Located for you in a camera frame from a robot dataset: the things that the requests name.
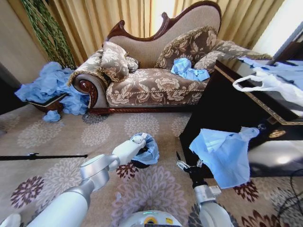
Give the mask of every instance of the blue fabric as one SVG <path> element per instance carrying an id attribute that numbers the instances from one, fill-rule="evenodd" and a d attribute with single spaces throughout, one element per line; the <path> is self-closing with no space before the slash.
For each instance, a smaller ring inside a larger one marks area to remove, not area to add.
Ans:
<path id="1" fill-rule="evenodd" d="M 61 118 L 60 114 L 56 110 L 50 110 L 47 114 L 42 118 L 46 122 L 57 122 Z"/>
<path id="2" fill-rule="evenodd" d="M 130 138 L 130 140 L 132 140 L 134 136 L 138 136 L 138 135 L 141 136 L 142 133 L 137 133 L 133 135 Z M 132 160 L 142 162 L 143 164 L 146 165 L 156 164 L 160 157 L 158 145 L 155 139 L 150 134 L 147 134 L 145 140 L 146 140 L 145 146 L 148 148 L 148 150 L 143 152 L 142 154 L 136 155 Z"/>
<path id="3" fill-rule="evenodd" d="M 174 60 L 171 73 L 179 74 L 179 76 L 185 79 L 197 81 L 203 81 L 209 78 L 207 70 L 191 69 L 191 61 L 187 58 L 179 58 Z"/>
<path id="4" fill-rule="evenodd" d="M 262 66 L 265 65 L 265 63 L 264 63 L 264 64 L 261 64 L 261 63 L 256 62 L 255 60 L 252 60 L 252 59 L 247 58 L 247 57 L 239 57 L 238 59 L 239 59 L 240 61 L 243 61 L 244 63 L 250 65 L 250 66 L 253 67 L 253 68 L 262 67 Z"/>
<path id="5" fill-rule="evenodd" d="M 287 83 L 291 83 L 301 90 L 303 90 L 303 65 L 293 66 L 284 64 L 281 62 L 276 62 L 275 66 L 264 65 L 255 62 L 249 58 L 238 58 L 239 60 L 249 64 L 251 67 L 260 67 L 265 72 L 276 74 L 278 77 L 283 79 Z"/>
<path id="6" fill-rule="evenodd" d="M 242 127 L 239 133 L 201 129 L 189 149 L 212 171 L 221 188 L 250 180 L 248 143 L 259 134 L 257 128 Z"/>
<path id="7" fill-rule="evenodd" d="M 63 112 L 73 115 L 85 114 L 89 95 L 66 85 L 72 72 L 73 70 L 62 69 L 59 63 L 52 61 L 43 66 L 39 77 L 33 83 L 23 84 L 15 95 L 23 102 L 45 103 L 55 96 L 67 93 L 68 96 L 60 101 L 63 104 Z"/>

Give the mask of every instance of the floral carpet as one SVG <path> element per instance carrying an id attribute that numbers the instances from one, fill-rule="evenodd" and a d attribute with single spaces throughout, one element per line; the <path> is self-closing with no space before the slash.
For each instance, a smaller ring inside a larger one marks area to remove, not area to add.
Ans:
<path id="1" fill-rule="evenodd" d="M 176 151 L 183 154 L 179 134 L 189 113 L 120 113 L 109 116 L 62 114 L 59 122 L 41 120 L 44 114 L 27 105 L 0 116 L 0 155 L 110 154 L 137 132 L 157 141 L 160 159 L 156 165 L 138 169 L 132 163 L 110 173 L 110 181 L 91 195 L 84 227 L 118 226 L 136 211 L 162 210 L 183 226 L 201 227 L 189 176 L 176 166 Z M 0 221 L 20 213 L 26 226 L 56 196 L 81 181 L 79 165 L 84 158 L 2 161 L 0 165 Z M 216 185 L 214 179 L 207 179 Z M 294 178 L 294 189 L 303 188 L 303 178 Z M 292 196 L 289 177 L 252 178 L 247 184 L 225 189 L 217 198 L 235 227 L 302 227 L 296 206 L 281 216 L 284 201 Z"/>

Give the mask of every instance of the sofa leg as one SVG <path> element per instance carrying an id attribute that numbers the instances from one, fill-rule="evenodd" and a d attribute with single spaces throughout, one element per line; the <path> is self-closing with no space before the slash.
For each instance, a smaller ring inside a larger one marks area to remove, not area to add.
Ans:
<path id="1" fill-rule="evenodd" d="M 98 114 L 98 115 L 110 114 L 111 113 L 109 108 L 88 109 L 88 112 L 92 113 L 92 114 Z"/>
<path id="2" fill-rule="evenodd" d="M 93 108 L 88 112 L 93 114 L 114 114 L 114 113 L 163 113 L 163 112 L 192 112 L 196 105 L 182 107 L 131 107 L 131 108 Z"/>

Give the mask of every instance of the upholstered backrest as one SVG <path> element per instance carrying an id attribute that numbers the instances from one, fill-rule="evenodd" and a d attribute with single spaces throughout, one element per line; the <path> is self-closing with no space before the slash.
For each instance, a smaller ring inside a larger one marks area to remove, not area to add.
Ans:
<path id="1" fill-rule="evenodd" d="M 123 47 L 129 56 L 138 59 L 140 68 L 153 68 L 165 45 L 179 35 L 202 26 L 212 26 L 219 32 L 221 25 L 220 8 L 209 1 L 195 3 L 176 18 L 169 19 L 166 13 L 162 17 L 162 26 L 154 36 L 134 37 L 124 30 L 124 21 L 120 21 L 111 30 L 107 40 Z"/>

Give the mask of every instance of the black stick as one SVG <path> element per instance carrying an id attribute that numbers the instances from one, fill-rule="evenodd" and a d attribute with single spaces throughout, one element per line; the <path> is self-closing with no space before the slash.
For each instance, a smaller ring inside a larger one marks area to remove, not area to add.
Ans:
<path id="1" fill-rule="evenodd" d="M 27 156 L 0 156 L 0 161 L 13 161 L 13 160 L 36 160 L 36 159 L 49 159 L 49 158 L 71 158 L 71 157 L 84 157 L 88 155 L 54 155 L 54 156 L 37 156 L 38 153 L 30 153 Z"/>

